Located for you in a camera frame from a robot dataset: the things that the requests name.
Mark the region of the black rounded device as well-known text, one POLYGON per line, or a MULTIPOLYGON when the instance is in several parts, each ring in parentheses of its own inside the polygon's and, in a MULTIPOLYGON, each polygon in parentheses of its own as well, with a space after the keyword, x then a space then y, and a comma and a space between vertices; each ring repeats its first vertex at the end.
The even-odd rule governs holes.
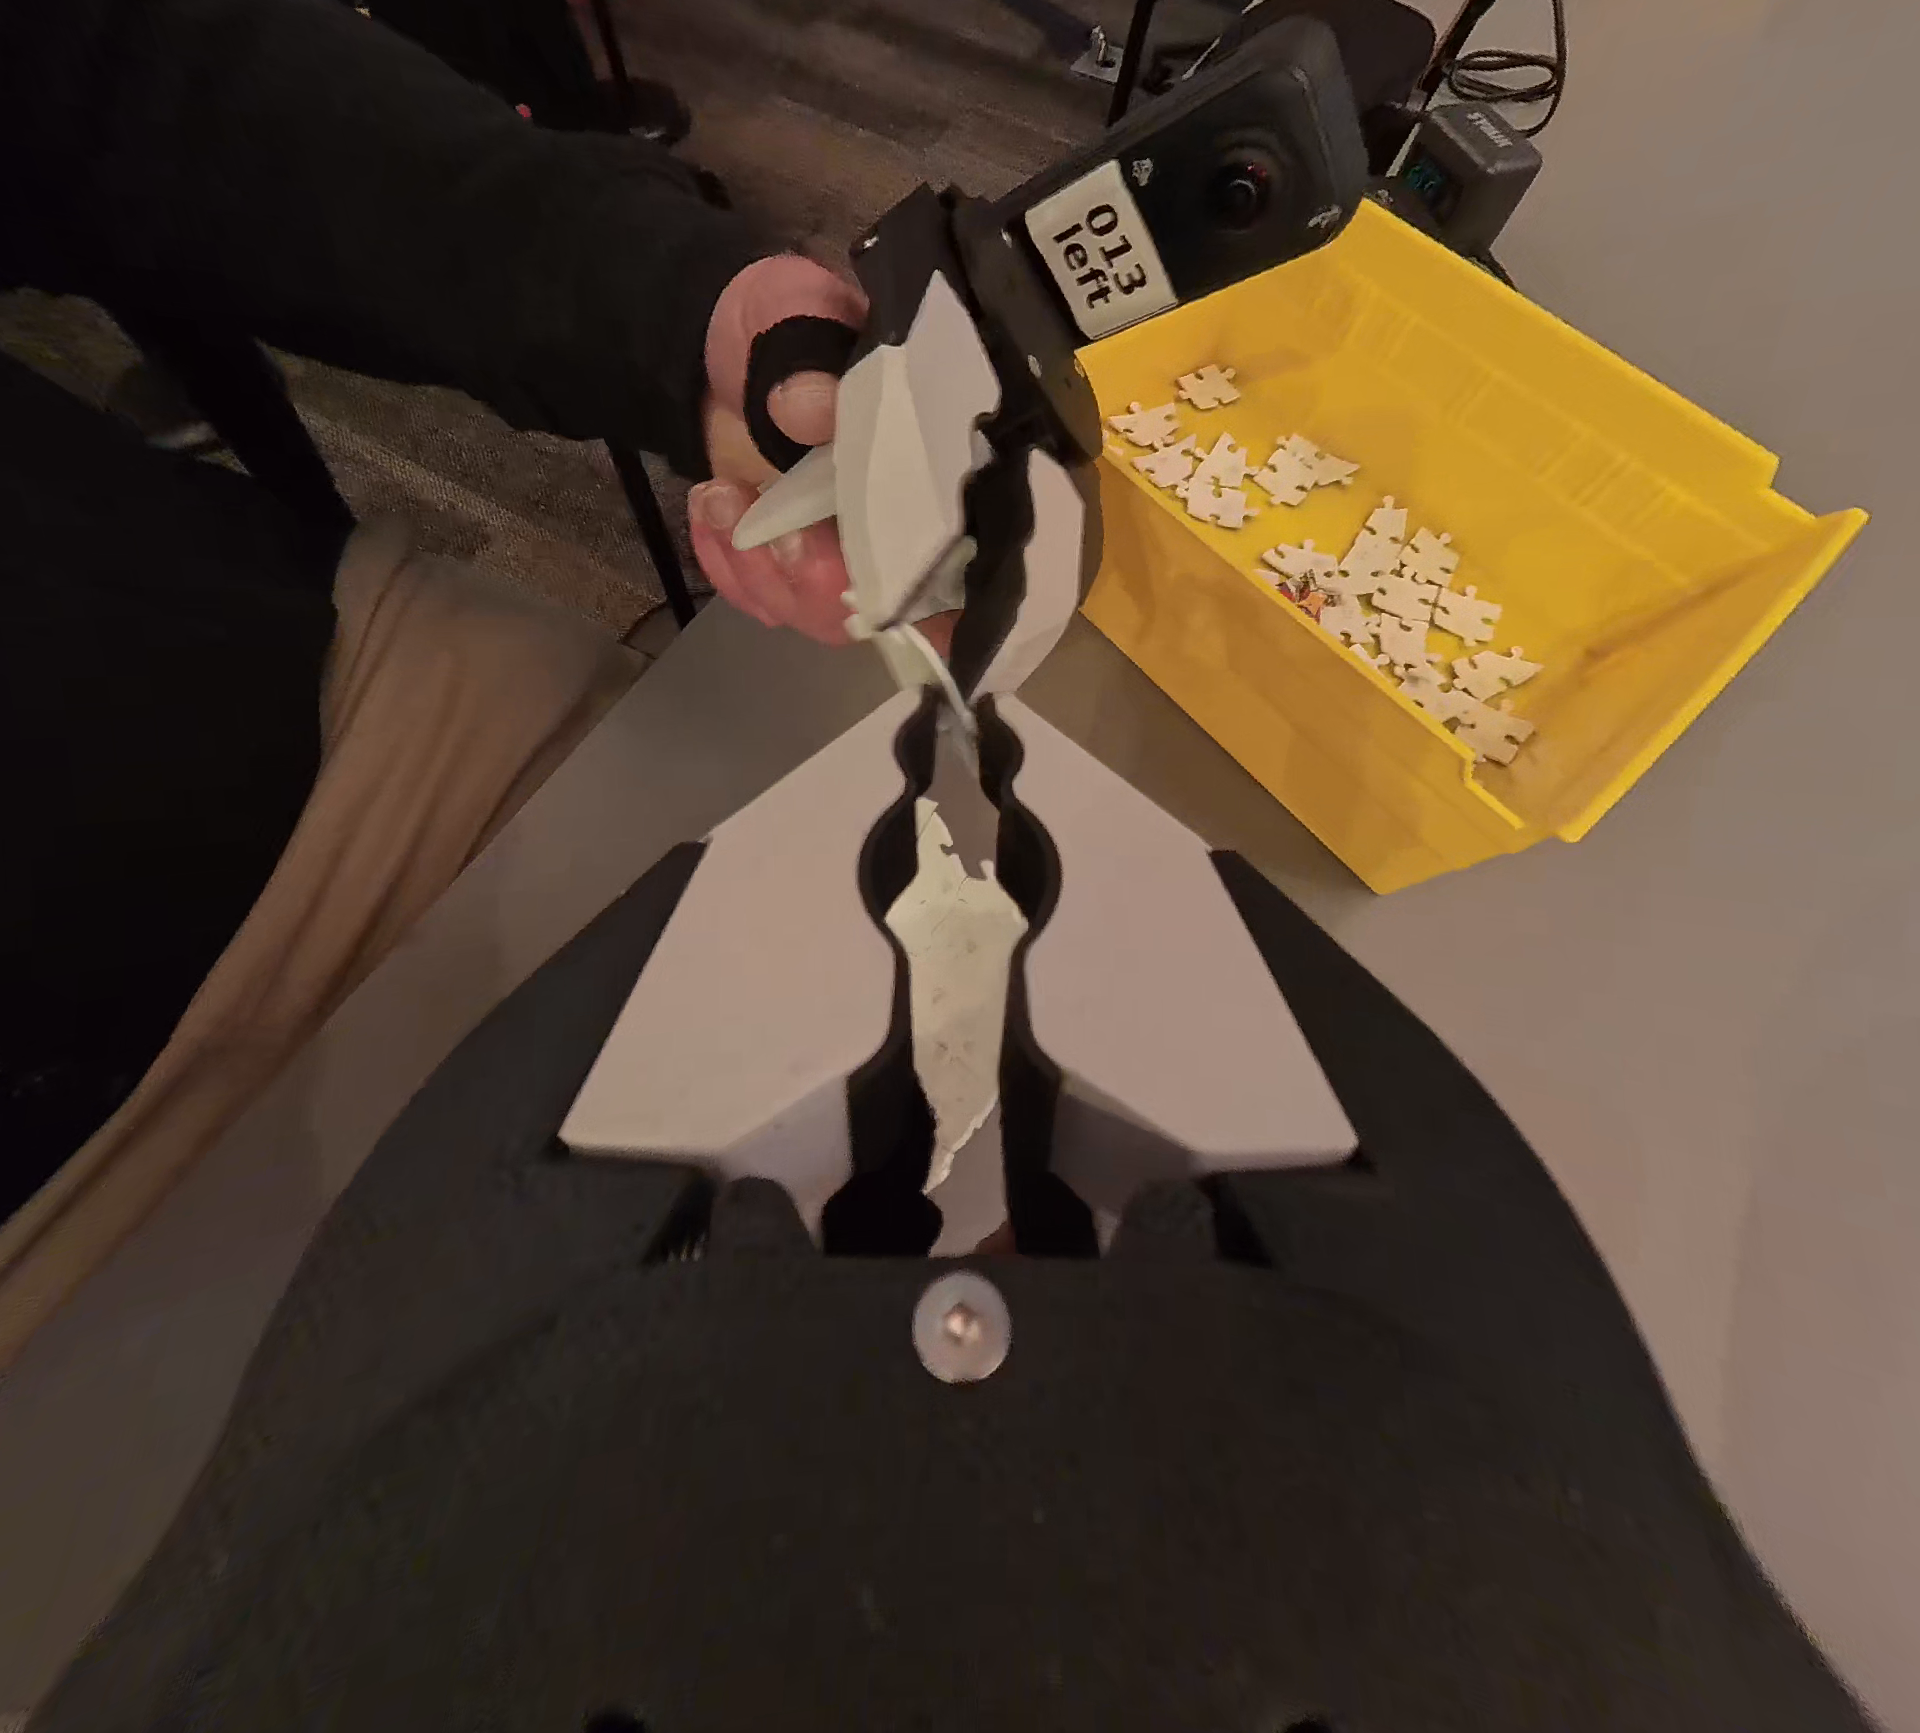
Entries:
POLYGON ((1436 28, 1403 0, 1257 0, 1241 14, 1249 34, 1284 18, 1325 24, 1355 92, 1369 169, 1386 177, 1429 98, 1436 28))

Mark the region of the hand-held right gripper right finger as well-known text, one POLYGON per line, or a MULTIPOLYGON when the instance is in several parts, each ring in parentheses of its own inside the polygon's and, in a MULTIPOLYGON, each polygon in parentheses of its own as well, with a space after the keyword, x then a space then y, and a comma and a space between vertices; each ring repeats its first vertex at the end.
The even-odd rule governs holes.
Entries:
POLYGON ((1333 1080, 1241 912, 1251 877, 1017 698, 976 709, 1022 919, 999 1060, 1022 1254, 1094 1254, 1149 1189, 1347 1163, 1333 1080))

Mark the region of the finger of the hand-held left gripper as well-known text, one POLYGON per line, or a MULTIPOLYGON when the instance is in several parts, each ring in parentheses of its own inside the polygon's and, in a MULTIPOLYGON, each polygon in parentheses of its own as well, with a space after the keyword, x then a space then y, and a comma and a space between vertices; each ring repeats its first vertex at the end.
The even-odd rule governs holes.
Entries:
POLYGON ((966 703, 1021 693, 1059 649, 1101 567, 1097 462, 1042 443, 996 453, 966 492, 972 559, 956 616, 966 703))
POLYGON ((972 554, 966 488, 1001 400, 948 270, 930 272, 900 343, 877 344, 843 376, 833 465, 853 636, 950 653, 972 554))

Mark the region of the pile of puzzle pieces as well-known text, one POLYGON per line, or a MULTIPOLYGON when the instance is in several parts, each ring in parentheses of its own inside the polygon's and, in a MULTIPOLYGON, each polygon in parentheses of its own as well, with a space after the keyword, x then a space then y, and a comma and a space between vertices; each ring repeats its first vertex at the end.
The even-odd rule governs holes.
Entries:
POLYGON ((1308 508, 1345 506, 1360 465, 1300 430, 1232 423, 1241 400, 1232 366, 1201 365, 1175 379, 1170 400, 1133 398, 1111 414, 1106 451, 1190 525, 1259 535, 1236 568, 1263 595, 1443 724, 1475 763, 1512 766, 1537 736, 1516 693, 1542 664, 1499 645, 1505 606, 1467 576, 1453 532, 1381 494, 1345 538, 1317 538, 1308 508))

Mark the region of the black power adapter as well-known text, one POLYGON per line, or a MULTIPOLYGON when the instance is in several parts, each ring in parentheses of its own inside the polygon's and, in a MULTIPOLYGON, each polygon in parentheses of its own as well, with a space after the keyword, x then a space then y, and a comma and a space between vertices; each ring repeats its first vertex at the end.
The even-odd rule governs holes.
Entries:
POLYGON ((1381 202, 1455 255, 1495 268, 1495 246, 1542 170, 1531 137, 1499 111, 1443 104, 1412 129, 1381 202))

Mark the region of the person's left hand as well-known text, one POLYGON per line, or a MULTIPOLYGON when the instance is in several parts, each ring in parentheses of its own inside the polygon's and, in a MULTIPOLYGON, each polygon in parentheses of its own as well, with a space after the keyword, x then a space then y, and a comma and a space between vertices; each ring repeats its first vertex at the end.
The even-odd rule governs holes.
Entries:
POLYGON ((741 518, 776 480, 745 412, 752 344, 761 332, 803 314, 861 328, 867 302, 856 286, 796 255, 758 260, 719 300, 706 337, 702 407, 708 479, 688 492, 688 532, 719 601, 762 626, 836 649, 849 641, 851 578, 834 522, 792 528, 755 549, 734 545, 741 518))

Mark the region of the single white puzzle piece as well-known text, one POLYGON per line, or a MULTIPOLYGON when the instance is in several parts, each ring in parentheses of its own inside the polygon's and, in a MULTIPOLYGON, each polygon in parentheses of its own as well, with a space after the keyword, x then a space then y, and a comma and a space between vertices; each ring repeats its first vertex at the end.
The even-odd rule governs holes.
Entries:
POLYGON ((916 622, 878 626, 863 614, 851 613, 847 636, 872 647, 900 690, 914 696, 932 693, 943 714, 940 729, 956 747, 972 754, 979 751, 981 734, 974 706, 955 678, 948 659, 925 636, 916 622))

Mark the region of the person's black jacket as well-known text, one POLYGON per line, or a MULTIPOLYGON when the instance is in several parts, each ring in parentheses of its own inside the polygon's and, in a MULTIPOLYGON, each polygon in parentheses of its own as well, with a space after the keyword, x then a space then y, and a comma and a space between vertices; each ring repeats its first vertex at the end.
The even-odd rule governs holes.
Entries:
POLYGON ((133 1096, 272 879, 351 527, 5 359, 5 1218, 133 1096))

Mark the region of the yellow plastic bin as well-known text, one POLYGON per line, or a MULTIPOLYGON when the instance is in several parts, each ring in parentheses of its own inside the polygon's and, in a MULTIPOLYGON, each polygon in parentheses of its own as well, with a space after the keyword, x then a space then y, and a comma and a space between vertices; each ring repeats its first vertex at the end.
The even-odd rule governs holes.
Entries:
POLYGON ((1231 528, 1111 426, 1092 624, 1379 894, 1574 844, 1630 793, 1861 535, 1775 488, 1777 458, 1436 241, 1367 204, 1328 249, 1080 355, 1102 412, 1292 435, 1356 473, 1231 528), (1446 537, 1500 609, 1511 760, 1260 578, 1265 550, 1345 554, 1379 506, 1446 537))

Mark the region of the person's left forearm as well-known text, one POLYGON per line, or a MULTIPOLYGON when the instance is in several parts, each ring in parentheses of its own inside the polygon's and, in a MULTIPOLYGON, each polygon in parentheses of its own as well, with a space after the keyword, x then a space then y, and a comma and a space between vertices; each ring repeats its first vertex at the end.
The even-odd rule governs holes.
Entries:
POLYGON ((710 474, 766 256, 688 166, 529 123, 342 0, 2 0, 5 289, 191 317, 710 474))

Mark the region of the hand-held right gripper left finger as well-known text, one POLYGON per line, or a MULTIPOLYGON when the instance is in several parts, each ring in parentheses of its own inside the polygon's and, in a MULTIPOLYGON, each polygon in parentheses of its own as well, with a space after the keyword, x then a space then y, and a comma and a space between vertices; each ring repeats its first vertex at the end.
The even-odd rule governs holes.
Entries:
POLYGON ((935 1114, 890 907, 945 703, 898 695, 714 827, 558 1139, 780 1186, 831 1254, 925 1254, 935 1114))

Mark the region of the black chair leg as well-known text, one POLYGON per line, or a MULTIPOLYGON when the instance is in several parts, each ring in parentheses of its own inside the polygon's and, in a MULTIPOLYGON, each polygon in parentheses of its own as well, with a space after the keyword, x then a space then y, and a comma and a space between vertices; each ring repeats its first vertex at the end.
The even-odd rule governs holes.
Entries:
POLYGON ((636 522, 641 545, 657 574, 667 611, 676 626, 684 631, 698 614, 696 595, 691 588, 679 538, 667 518, 646 458, 620 439, 610 439, 607 453, 636 522))

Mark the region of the partly built white puzzle ball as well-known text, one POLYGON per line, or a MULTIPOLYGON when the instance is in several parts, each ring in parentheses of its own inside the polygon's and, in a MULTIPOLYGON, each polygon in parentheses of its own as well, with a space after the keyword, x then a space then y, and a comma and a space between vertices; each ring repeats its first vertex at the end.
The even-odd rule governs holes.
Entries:
POLYGON ((1026 920, 990 859, 970 865, 935 798, 916 800, 916 871, 885 919, 909 963, 914 1070, 932 1116, 925 1191, 952 1174, 999 1102, 1012 957, 1026 920))

